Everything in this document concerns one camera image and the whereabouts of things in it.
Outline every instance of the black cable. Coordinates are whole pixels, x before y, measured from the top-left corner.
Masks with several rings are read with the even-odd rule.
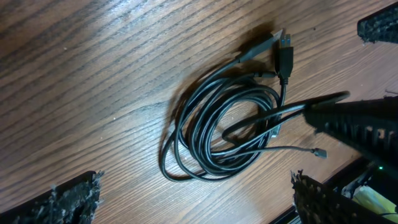
[[[175,120],[175,130],[160,152],[160,169],[167,179],[176,182],[194,178],[209,182],[226,180],[248,168],[259,158],[261,153],[267,151],[293,149],[311,152],[320,157],[326,156],[326,152],[322,149],[304,149],[295,146],[267,147],[267,144],[271,139],[274,128],[279,128],[279,126],[286,121],[301,115],[304,108],[308,105],[323,102],[336,102],[346,97],[347,93],[336,93],[334,95],[322,96],[283,106],[286,85],[288,84],[287,79],[290,73],[288,76],[282,76],[275,72],[223,75],[225,71],[240,62],[242,62],[241,57],[237,57],[232,62],[227,63],[215,72],[209,74],[209,76],[193,91],[190,97],[180,105],[179,117]],[[254,77],[276,77],[277,75],[280,78],[281,84],[280,95],[272,88],[261,85],[254,79]],[[274,107],[272,99],[275,100],[276,107]],[[202,101],[204,101],[204,104],[198,109]],[[235,103],[243,101],[257,104],[257,115],[237,122],[222,133],[222,138],[227,142],[233,143],[233,147],[222,151],[212,151],[211,137],[217,124]],[[294,112],[281,118],[282,113],[291,111]],[[186,132],[183,133],[182,129],[191,116],[193,116],[193,118],[190,120]],[[228,137],[239,128],[250,125],[254,126],[253,137],[244,139],[244,141],[242,139],[235,140]],[[201,172],[194,173],[183,164],[180,159],[178,143],[182,144],[183,147],[190,151],[192,157],[203,169]],[[165,159],[167,151],[171,147],[174,148],[177,164],[181,170],[188,175],[173,176],[166,171]]]
[[[398,215],[398,213],[382,213],[379,214],[380,216],[386,216],[386,215]]]

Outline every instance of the small connector plug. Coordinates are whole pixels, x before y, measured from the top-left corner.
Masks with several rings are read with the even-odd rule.
[[[242,52],[237,56],[239,63],[251,60],[255,56],[263,53],[264,51],[269,50],[272,47],[272,45],[279,40],[280,36],[282,35],[282,31],[283,30],[280,30],[274,35],[271,33],[266,34],[262,41],[253,43],[253,45],[250,48],[248,48],[247,50],[245,50],[244,52]]]
[[[281,80],[287,80],[293,70],[293,47],[290,34],[280,37],[275,70]]]
[[[319,158],[322,159],[327,159],[328,158],[328,152],[326,152],[326,150],[324,149],[320,149],[320,148],[315,148],[313,150],[313,154]]]

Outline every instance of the wooden table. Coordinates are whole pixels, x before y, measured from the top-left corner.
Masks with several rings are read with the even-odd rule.
[[[398,91],[398,47],[364,46],[356,35],[358,20],[393,2],[1,1],[0,212],[51,184],[105,170],[94,223],[270,222],[292,204],[291,170],[324,181],[358,153],[315,136],[299,118],[270,145],[320,147],[327,160],[270,152],[226,182],[169,182],[158,154],[174,102],[265,26],[292,34],[287,103],[342,90],[351,91],[348,101]],[[269,62],[269,54],[258,60]],[[277,79],[264,83],[279,88]],[[248,108],[236,105],[224,122]]]

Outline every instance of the usb connector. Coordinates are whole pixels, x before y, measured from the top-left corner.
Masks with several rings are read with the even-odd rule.
[[[279,41],[279,49],[275,55],[275,71],[280,79],[282,89],[285,90],[286,85],[288,84],[288,79],[293,70],[293,47],[291,46],[292,39],[290,34],[282,34]],[[284,97],[281,97],[281,106],[283,106],[284,101]],[[280,125],[276,126],[272,130],[271,137],[276,138],[279,134],[279,130]]]
[[[255,56],[269,50],[272,45],[277,42],[282,35],[283,30],[280,30],[276,34],[266,34],[261,42],[255,43],[253,46],[248,48],[237,56],[239,63],[253,59]]]
[[[290,34],[280,37],[279,50],[277,54],[276,72],[281,79],[287,79],[293,70],[293,47]]]

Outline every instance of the cable connector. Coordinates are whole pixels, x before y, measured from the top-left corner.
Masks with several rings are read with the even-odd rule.
[[[279,77],[280,85],[286,86],[289,81],[290,74],[293,70],[293,47],[291,47],[292,40],[290,38],[290,34],[282,34],[280,37],[279,49],[276,52],[275,59],[275,71]],[[276,126],[272,132],[271,137],[276,138],[279,134],[280,125]]]
[[[328,152],[326,152],[326,150],[324,149],[320,149],[320,148],[315,148],[313,150],[313,154],[321,159],[327,159],[328,158]]]
[[[252,45],[248,50],[242,52],[237,56],[239,63],[245,62],[247,60],[253,59],[255,56],[265,52],[266,50],[270,49],[272,45],[277,42],[282,35],[283,30],[280,30],[276,34],[267,34],[264,37],[264,40],[261,42],[257,42]]]
[[[288,79],[293,70],[293,47],[291,47],[291,43],[290,34],[280,37],[275,70],[281,81]]]

